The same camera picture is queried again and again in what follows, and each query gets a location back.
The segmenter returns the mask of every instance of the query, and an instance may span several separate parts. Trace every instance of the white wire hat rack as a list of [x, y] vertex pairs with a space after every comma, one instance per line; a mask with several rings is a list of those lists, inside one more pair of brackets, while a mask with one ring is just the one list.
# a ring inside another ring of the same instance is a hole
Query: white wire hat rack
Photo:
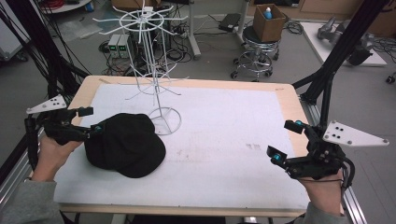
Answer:
[[[168, 9], [153, 11], [152, 7], [145, 7], [145, 1], [143, 1], [143, 6], [141, 10], [136, 10], [132, 12], [123, 11], [113, 7], [116, 11], [123, 13], [119, 19], [108, 19], [108, 20], [97, 20], [94, 21], [104, 22], [104, 21], [118, 21], [120, 27], [115, 28], [106, 33], [99, 33], [101, 35], [109, 35], [119, 30], [122, 30], [123, 36], [125, 37], [125, 31], [130, 31], [134, 33], [138, 33], [138, 43], [143, 42], [143, 48], [146, 56], [146, 64], [148, 71], [145, 74], [142, 74], [138, 69], [134, 67], [134, 61], [132, 57], [130, 58], [131, 67], [134, 70], [134, 77], [136, 78], [136, 85], [139, 89], [140, 93], [153, 95], [153, 103], [157, 104], [158, 107], [151, 112], [148, 113], [148, 116], [153, 120], [153, 123], [156, 126], [156, 134], [158, 135], [166, 135], [171, 134], [177, 131], [181, 126], [181, 116], [180, 113], [170, 106], [162, 106], [160, 101], [160, 94], [165, 91], [170, 91], [168, 87], [165, 87], [164, 84], [168, 84], [170, 86], [172, 81], [169, 77], [169, 73], [175, 68], [174, 65], [172, 68], [168, 67], [168, 62], [166, 58], [166, 49], [165, 49], [165, 39], [162, 38], [162, 49], [163, 49], [163, 58], [165, 63], [165, 68], [161, 71], [159, 70], [158, 64], [156, 64], [154, 50], [152, 47], [152, 38], [150, 35], [150, 31], [161, 30], [162, 36], [164, 37], [164, 33], [168, 33], [169, 35], [175, 35], [175, 33], [169, 32], [166, 29], [163, 29], [164, 21], [182, 21], [185, 18], [165, 18], [162, 13], [170, 11], [173, 7], [169, 7]], [[126, 100], [130, 100], [134, 98], [136, 95], [127, 98]]]

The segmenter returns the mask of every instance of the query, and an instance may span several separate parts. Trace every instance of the gray floor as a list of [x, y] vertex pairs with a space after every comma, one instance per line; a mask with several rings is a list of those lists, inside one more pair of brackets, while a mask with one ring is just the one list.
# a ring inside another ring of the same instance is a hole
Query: gray floor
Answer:
[[[80, 21], [84, 25], [93, 23], [91, 18], [108, 18], [112, 13], [108, 4], [102, 2], [93, 13], [75, 10], [59, 16], [60, 22]], [[197, 23], [209, 18], [197, 19]], [[216, 27], [214, 22], [206, 22], [205, 27]], [[106, 59], [98, 46], [108, 39], [108, 35], [93, 35], [87, 39], [67, 42], [81, 62], [92, 74], [102, 74], [106, 69]], [[229, 80], [234, 70], [233, 59], [242, 48], [235, 35], [197, 36], [202, 57], [198, 61], [179, 63], [171, 77], [193, 79]], [[368, 223], [394, 223], [396, 220], [396, 84], [385, 82], [387, 76], [396, 71], [396, 64], [384, 53], [380, 53], [388, 63], [385, 67], [342, 66], [335, 76], [329, 120], [336, 119], [348, 126], [387, 138], [388, 147], [343, 147], [345, 153], [356, 165], [357, 172], [353, 189]], [[321, 63], [303, 35], [293, 35], [284, 31], [280, 45], [279, 60], [274, 62], [274, 74], [261, 77], [262, 82], [293, 83], [316, 72]], [[237, 81], [250, 81], [255, 76], [240, 72]], [[0, 163], [24, 134], [23, 119], [27, 107], [38, 105], [46, 99], [47, 86], [32, 61], [27, 63], [12, 60], [0, 67]], [[304, 92], [306, 87], [297, 90]], [[109, 223], [108, 215], [81, 216], [81, 223]], [[230, 223], [240, 221], [229, 219]]]

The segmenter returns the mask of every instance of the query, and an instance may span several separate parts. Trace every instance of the gray sleeve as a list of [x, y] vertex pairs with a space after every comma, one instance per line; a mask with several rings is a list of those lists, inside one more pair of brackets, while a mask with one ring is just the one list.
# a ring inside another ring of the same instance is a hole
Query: gray sleeve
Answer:
[[1, 223], [64, 223], [59, 205], [53, 201], [56, 182], [20, 183], [6, 203]]
[[347, 217], [337, 217], [317, 209], [312, 203], [306, 208], [305, 217], [297, 217], [294, 224], [347, 224]]

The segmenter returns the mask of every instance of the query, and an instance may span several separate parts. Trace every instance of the hand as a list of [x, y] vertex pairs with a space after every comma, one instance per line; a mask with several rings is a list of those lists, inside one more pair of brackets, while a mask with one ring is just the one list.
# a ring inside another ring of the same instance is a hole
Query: hand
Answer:
[[58, 170], [66, 163], [70, 153], [82, 142], [68, 142], [60, 146], [55, 140], [44, 136], [40, 141], [38, 164], [32, 175], [33, 181], [53, 181]]
[[342, 172], [339, 171], [337, 175], [325, 176], [320, 180], [305, 177], [299, 179], [299, 181], [306, 188], [311, 203], [317, 209], [335, 216], [341, 216], [340, 204], [342, 179]]

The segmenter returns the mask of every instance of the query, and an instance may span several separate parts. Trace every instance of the black cap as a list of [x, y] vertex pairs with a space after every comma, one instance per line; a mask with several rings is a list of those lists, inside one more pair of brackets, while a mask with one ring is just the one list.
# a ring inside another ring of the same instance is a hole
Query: black cap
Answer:
[[99, 168], [139, 178], [163, 161], [165, 145], [145, 114], [117, 114], [98, 123], [103, 133], [85, 140], [88, 161]]

